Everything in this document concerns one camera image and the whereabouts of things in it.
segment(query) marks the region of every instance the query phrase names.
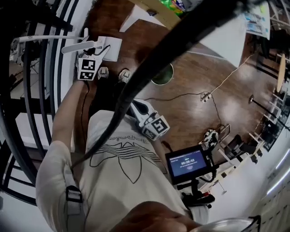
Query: black cable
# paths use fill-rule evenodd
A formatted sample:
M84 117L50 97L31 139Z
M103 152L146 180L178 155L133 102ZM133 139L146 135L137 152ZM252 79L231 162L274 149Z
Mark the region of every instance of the black cable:
M125 85L119 96L114 115L106 130L91 149L72 169L94 155L110 138L128 111L136 95L169 63L188 51L192 46L215 30L235 18L250 7L259 5L263 0L204 0L188 13L151 51Z
M87 93L83 99L83 103L82 103L82 112L81 112L81 126L82 126L82 137L83 137L83 142L84 142L84 145L86 145L86 137L85 137L85 130L83 128L83 123L82 123L82 114L83 114L83 108L85 106L85 102L86 102L86 98L87 98L87 95L88 93L90 92L90 86L89 86L89 83L87 81L84 81L86 86L87 86Z
M155 98L155 97L150 97L150 98L147 98L147 99L144 99L144 101L147 101L147 100L156 100L156 101L160 101L160 102L169 102L169 101L172 101L178 97L182 97L182 96L185 96L185 95L201 95L203 94L203 92L200 92L200 93L184 93L184 94L180 94L180 95L177 95L176 97L173 97L173 98L170 98L170 99L162 99L162 98Z
M170 152L173 152L173 150L172 150L172 148L171 148L171 146L170 146L170 144L168 143L168 142L166 142L166 141L162 141L161 142Z
M253 222L247 228L245 228L242 232L252 231L252 230L249 230L252 227L255 227L255 228L252 228L253 231L260 232L261 231L261 215L257 215L257 216L253 216L249 218L253 219Z
M212 166L212 168L214 168L213 156L212 156L212 155L209 155L208 157L209 157L209 160L210 160L210 162L211 162L211 166ZM204 182L211 183L211 182L214 181L214 179L216 178L216 176L217 176L217 170L216 170L216 169L213 169L213 170L212 170L212 177L211 177L211 179L205 179L205 178L203 178L203 177L199 177L199 178L200 178L201 180L203 180Z
M200 95L200 99L203 99L204 96L207 95L207 94L209 94L209 92L200 92L200 93L190 93L190 92L188 92L188 93L177 95L176 97L173 97L173 98L170 98L170 99L150 97L150 98L144 99L144 101L155 100L155 101L160 101L160 102L169 102L169 101L172 101L172 100L174 100L176 98L179 98L179 97L182 97L182 96L186 96L186 95ZM217 108L216 102L214 101L213 96L211 98L213 99L214 107L216 108L216 111L217 111L217 117L218 117L218 119L220 121L220 124L218 126L220 126L220 125L223 126L221 117L219 116L219 113L218 113L218 108Z
M219 116L218 108L217 108L216 102L214 101L213 95L212 95L212 99L213 99L214 107L216 107L216 110L217 110L217 117L219 119L220 125L222 125L222 120L221 120L221 117Z

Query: power cord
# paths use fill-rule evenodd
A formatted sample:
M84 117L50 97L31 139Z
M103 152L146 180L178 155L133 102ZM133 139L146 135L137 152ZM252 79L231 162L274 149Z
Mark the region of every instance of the power cord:
M155 98L155 97L150 97L150 98L146 98L144 99L144 101L147 101L147 100L155 100L155 101L160 101L160 102L169 102L169 101L172 101L176 98L179 98L179 97L182 97L182 96L186 96L186 95L200 95L200 100L202 100L204 98L204 96L210 94L209 92L200 92L200 93L184 93L184 94L180 94L180 95L177 95L176 97L173 97L173 98L170 98L170 99L163 99L163 98ZM217 105L216 105L216 102L213 98L213 96L211 97L213 99L213 103L214 103L214 107L216 108L216 111L217 111L217 117L220 121L220 124L219 125L222 125L222 120L221 120L221 117L218 113L218 108L217 108Z
M173 150L172 150L172 148L171 148L171 146L170 146L170 144L168 143L168 142L166 142L166 141L162 141L161 142L170 152L173 152Z
M83 123L82 123L82 114L83 114L83 108L85 106L85 101L86 101L86 98L87 98L87 95L88 93L90 92L90 86L89 86L89 83L87 81L84 81L86 86L87 86L87 93L83 99L83 103L82 103L82 112L81 112L81 126L82 126L82 136L83 136L83 142L84 142L84 145L86 145L86 137L85 137L85 130L83 128Z
M247 60L251 57L251 56L253 56L255 53L253 53L252 55L250 55L239 67L237 67L234 71L232 71L231 73L230 73L230 75L228 75L227 77L226 77L226 79L224 79L223 81L222 81L222 83L218 86L218 87L216 87L214 90L212 90L211 92L210 92L210 94L213 94L213 92L215 92L220 86L222 86L222 84L236 71L236 70L238 70L241 66L243 66L243 64L244 63L246 63L247 62Z

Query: strap buckle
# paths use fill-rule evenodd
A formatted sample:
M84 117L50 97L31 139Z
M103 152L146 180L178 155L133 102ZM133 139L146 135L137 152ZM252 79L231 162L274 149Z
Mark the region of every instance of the strap buckle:
M77 202L77 203L82 203L81 191L73 185L68 186L66 188L66 200L72 201L72 202Z

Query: graphic print on shirt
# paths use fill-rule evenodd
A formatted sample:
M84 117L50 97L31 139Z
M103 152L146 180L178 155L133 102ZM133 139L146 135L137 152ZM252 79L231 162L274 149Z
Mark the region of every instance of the graphic print on shirt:
M109 140L117 140L117 141L120 141L121 140L125 140L125 139L129 139L129 140L138 140L140 142L143 142L145 144L148 144L148 141L145 140L145 139L141 139L141 138L138 138L136 136L133 136L133 135L128 135L128 136L117 136L117 137L111 137Z
M98 154L103 154L103 158L98 159ZM111 158L118 159L122 172L133 184L135 184L141 176L142 162L144 161L161 169L163 174L167 174L167 170L159 157L154 152L135 142L119 142L114 145L104 144L98 152L91 157L90 166L96 168Z

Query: white t-shirt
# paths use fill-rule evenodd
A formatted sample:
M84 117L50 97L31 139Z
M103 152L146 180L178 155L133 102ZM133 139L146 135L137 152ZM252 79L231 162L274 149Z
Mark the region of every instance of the white t-shirt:
M98 111L88 125L87 150L108 126L113 112ZM65 194L63 176L71 157L64 143L55 141L39 168L36 203L49 226L61 231L60 198ZM181 214L188 211L180 193L166 178L166 168L151 143L135 130L126 116L110 139L83 164L79 188L88 204L86 232L108 232L136 205L160 202Z

